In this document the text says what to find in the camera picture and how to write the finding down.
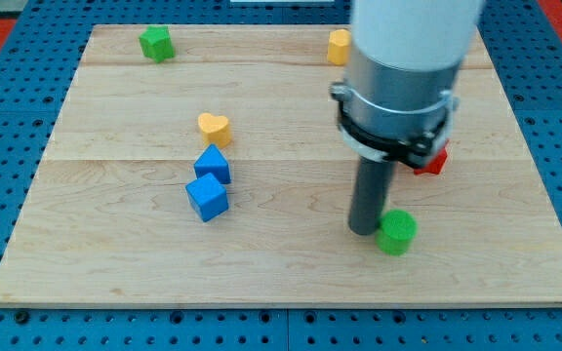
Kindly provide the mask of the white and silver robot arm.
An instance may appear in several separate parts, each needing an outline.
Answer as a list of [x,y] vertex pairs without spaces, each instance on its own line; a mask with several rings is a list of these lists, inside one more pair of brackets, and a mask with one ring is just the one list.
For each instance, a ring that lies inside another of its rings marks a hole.
[[344,143],[369,164],[423,168],[446,146],[454,86],[483,0],[355,0],[343,78],[330,87]]

